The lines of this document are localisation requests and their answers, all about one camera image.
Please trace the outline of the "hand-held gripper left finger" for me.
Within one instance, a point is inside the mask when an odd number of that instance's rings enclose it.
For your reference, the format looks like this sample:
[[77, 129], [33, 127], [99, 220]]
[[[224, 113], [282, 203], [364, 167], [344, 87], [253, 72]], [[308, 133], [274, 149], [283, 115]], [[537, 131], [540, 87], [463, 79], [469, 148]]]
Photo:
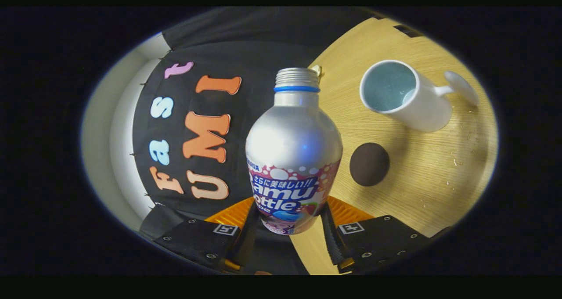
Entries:
[[252, 253], [259, 211], [247, 198], [204, 220], [188, 218], [155, 243], [192, 263], [221, 273], [241, 273]]

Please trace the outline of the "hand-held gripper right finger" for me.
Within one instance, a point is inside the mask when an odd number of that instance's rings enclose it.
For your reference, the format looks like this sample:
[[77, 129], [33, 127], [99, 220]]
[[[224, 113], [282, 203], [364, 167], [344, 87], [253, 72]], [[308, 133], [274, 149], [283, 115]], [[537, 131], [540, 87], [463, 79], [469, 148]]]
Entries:
[[392, 215], [373, 217], [331, 196], [320, 216], [329, 256], [341, 274], [385, 269], [433, 241]]

